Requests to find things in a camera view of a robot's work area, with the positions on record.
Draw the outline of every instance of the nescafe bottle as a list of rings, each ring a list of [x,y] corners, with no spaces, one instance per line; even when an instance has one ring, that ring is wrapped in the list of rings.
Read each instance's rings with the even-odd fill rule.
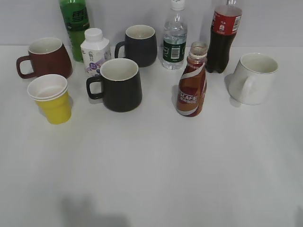
[[[178,90],[177,111],[183,116],[194,117],[202,111],[206,92],[206,55],[204,43],[192,43]]]

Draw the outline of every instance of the white wall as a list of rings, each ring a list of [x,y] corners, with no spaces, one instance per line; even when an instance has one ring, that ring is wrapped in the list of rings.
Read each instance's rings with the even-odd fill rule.
[[[0,44],[29,44],[55,36],[68,44],[57,0],[0,0]],[[186,0],[187,45],[209,37],[214,6],[221,0]],[[111,45],[122,41],[131,25],[155,28],[158,45],[169,0],[87,0],[91,24]],[[303,0],[242,0],[243,18],[234,46],[303,46]]]

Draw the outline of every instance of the green tea bottle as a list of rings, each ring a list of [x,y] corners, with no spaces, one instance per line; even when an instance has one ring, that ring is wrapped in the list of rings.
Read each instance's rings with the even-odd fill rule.
[[[85,0],[59,0],[59,3],[74,60],[83,61],[80,45],[85,40],[84,31],[89,28]]]

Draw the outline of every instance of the white mug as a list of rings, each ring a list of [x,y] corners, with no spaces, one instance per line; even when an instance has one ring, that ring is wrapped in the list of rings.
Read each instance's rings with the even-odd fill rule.
[[[243,55],[229,84],[229,93],[237,101],[247,105],[261,104],[268,96],[278,63],[261,53]]]

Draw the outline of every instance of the white bottle cap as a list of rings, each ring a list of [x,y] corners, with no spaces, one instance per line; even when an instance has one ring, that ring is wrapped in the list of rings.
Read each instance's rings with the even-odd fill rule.
[[[185,5],[185,0],[171,0],[171,8],[173,10],[183,10]]]
[[[97,43],[101,42],[103,39],[102,30],[99,28],[89,28],[84,32],[85,39],[88,42]]]

